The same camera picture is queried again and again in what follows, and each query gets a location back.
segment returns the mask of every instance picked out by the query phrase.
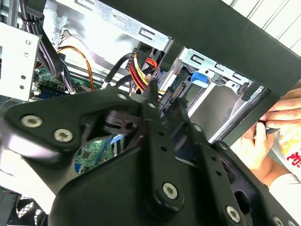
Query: white sleeve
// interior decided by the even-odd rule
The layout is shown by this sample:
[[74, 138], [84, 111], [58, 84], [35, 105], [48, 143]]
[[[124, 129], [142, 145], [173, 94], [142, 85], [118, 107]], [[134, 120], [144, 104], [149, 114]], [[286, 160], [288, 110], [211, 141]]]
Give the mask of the white sleeve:
[[301, 182], [292, 173], [276, 178], [269, 187], [269, 192], [284, 209], [301, 225], [300, 203]]

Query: red wire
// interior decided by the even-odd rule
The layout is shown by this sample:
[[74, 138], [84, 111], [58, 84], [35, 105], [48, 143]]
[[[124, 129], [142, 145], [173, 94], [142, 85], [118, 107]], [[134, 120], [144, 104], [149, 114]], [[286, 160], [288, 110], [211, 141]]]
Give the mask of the red wire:
[[134, 69], [134, 65], [133, 63], [131, 64], [131, 70], [133, 72], [134, 77], [136, 78], [136, 81], [138, 81], [138, 84], [140, 85], [140, 87], [143, 89], [142, 91], [145, 90], [145, 85], [144, 83], [140, 80], [139, 76], [137, 75], [135, 69]]
[[130, 66], [130, 74], [132, 76], [132, 79], [134, 80], [134, 82], [136, 83], [136, 85], [138, 86], [139, 89], [141, 89], [141, 91], [145, 90], [145, 86], [144, 84], [142, 84], [142, 82], [139, 80], [138, 75], [136, 74], [135, 70], [134, 70], [134, 66], [133, 64], [131, 64]]
[[155, 60], [151, 59], [151, 58], [147, 58], [146, 62], [153, 65], [155, 67], [155, 69], [157, 68], [158, 64]]

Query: black metal bracket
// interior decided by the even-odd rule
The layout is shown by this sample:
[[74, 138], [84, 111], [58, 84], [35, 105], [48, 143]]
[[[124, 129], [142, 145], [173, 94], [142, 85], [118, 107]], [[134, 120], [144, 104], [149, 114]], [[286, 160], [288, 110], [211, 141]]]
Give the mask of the black metal bracket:
[[42, 18], [46, 2], [47, 0], [28, 0], [26, 4], [27, 13], [37, 18]]

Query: screw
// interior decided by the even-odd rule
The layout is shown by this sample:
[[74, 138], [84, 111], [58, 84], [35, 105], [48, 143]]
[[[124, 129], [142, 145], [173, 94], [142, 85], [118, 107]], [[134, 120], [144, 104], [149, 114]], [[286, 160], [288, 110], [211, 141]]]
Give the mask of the screw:
[[152, 107], [152, 108], [156, 108], [155, 105], [153, 105], [152, 103], [148, 103], [148, 106]]
[[21, 123], [29, 128], [36, 128], [43, 124], [43, 120], [36, 115], [27, 115], [21, 119]]
[[54, 133], [54, 138], [58, 142], [68, 143], [73, 139], [73, 134], [67, 129], [58, 129]]
[[274, 222], [277, 226], [284, 226], [283, 222], [276, 216], [274, 217]]
[[199, 132], [202, 132], [202, 129], [198, 126], [198, 125], [194, 125], [194, 128], [199, 131]]
[[127, 100], [127, 97], [121, 93], [118, 93], [117, 96], [120, 97], [121, 99]]
[[168, 196], [170, 199], [176, 199], [178, 197], [178, 191], [174, 185], [170, 183], [163, 184], [163, 192]]
[[227, 150], [228, 146], [224, 142], [220, 142], [220, 146], [222, 149]]
[[289, 226], [296, 226], [296, 225], [295, 225], [292, 221], [290, 221], [290, 220], [288, 221], [288, 225], [289, 225]]
[[233, 220], [236, 223], [240, 222], [240, 216], [236, 209], [234, 209], [232, 206], [227, 206], [226, 211], [231, 220]]

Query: circuit board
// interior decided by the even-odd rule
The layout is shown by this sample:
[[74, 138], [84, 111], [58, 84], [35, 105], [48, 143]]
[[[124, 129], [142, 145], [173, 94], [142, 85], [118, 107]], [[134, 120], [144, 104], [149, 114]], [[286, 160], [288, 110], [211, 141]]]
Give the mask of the circuit board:
[[107, 145], [102, 155], [101, 150], [106, 140], [98, 140], [83, 146], [75, 156], [75, 171], [85, 173], [94, 167], [110, 160], [112, 156], [111, 144]]
[[[57, 78], [53, 77], [45, 67], [41, 67], [38, 72], [39, 77], [39, 86], [41, 93], [37, 96], [38, 99], [48, 99], [53, 97], [60, 97], [66, 95], [67, 88], [66, 86], [59, 81]], [[81, 86], [85, 89], [90, 89], [90, 83], [88, 81], [83, 81], [80, 79], [75, 79], [71, 77], [73, 86]], [[100, 89], [100, 86], [94, 85], [94, 88]]]
[[[57, 78], [53, 77], [46, 68], [41, 67], [37, 72], [38, 81], [37, 87], [40, 90], [40, 94], [37, 99], [49, 99], [54, 97], [61, 97], [67, 95], [66, 86], [60, 82]], [[80, 85], [86, 90], [89, 90], [90, 84], [87, 81], [71, 78], [74, 86]], [[94, 167], [110, 160], [112, 155], [111, 138], [108, 140], [98, 140], [87, 143], [81, 149], [78, 150], [75, 156], [75, 171], [79, 174], [85, 173]]]

